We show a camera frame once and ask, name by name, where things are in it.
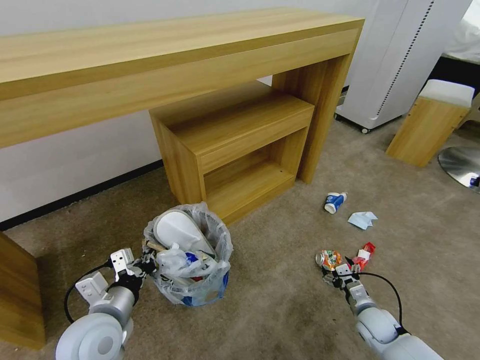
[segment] plastic bag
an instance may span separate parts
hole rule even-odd
[[[177,243],[170,250],[158,252],[158,271],[169,278],[196,278],[213,273],[218,263],[202,251],[183,251]]]
[[[202,281],[192,284],[168,279],[157,271],[153,274],[155,285],[173,304],[194,307],[211,304],[224,297],[229,281],[229,260],[234,249],[230,232],[224,222],[208,210],[205,202],[179,205],[173,209],[184,211],[195,221],[207,241],[215,249],[218,267]],[[153,234],[155,219],[148,222],[147,227],[143,230],[143,235],[146,240],[158,243]]]

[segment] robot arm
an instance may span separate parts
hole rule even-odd
[[[157,270],[151,251],[135,260],[122,249],[110,255],[115,282],[109,286],[99,271],[84,276],[75,287],[88,302],[88,315],[72,323],[62,334],[56,360],[120,360],[133,331],[134,305],[147,275]]]
[[[382,360],[442,360],[426,343],[410,335],[388,311],[379,309],[347,264],[335,268],[340,289],[357,319],[356,330]]]

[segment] wooden board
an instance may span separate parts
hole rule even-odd
[[[469,110],[419,96],[386,150],[387,155],[424,167]]]
[[[0,101],[0,148],[349,54],[334,32]]]
[[[205,176],[208,208],[231,224],[294,182],[295,175],[269,160],[268,153],[255,152]]]
[[[361,30],[357,30],[349,54],[273,76],[272,87],[315,105],[297,175],[307,184],[314,178]]]
[[[313,110],[305,101],[253,81],[150,113],[200,158],[205,174],[308,127]]]
[[[41,349],[45,329],[35,259],[2,232],[0,258],[0,339]]]
[[[299,169],[309,127],[304,127],[289,136],[283,137],[269,146],[269,157],[291,174]]]
[[[199,158],[178,141],[158,118],[150,117],[171,192],[182,204],[195,204],[205,200],[205,184]]]
[[[0,99],[360,28],[363,19],[295,8],[0,37]]]

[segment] small wooden cabinet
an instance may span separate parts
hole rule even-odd
[[[235,221],[295,181],[314,106],[259,81],[150,110],[170,188]]]

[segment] white wall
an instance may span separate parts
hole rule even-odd
[[[3,0],[0,36],[280,6],[362,16],[368,28],[378,1]],[[0,149],[0,222],[160,158],[146,111]]]

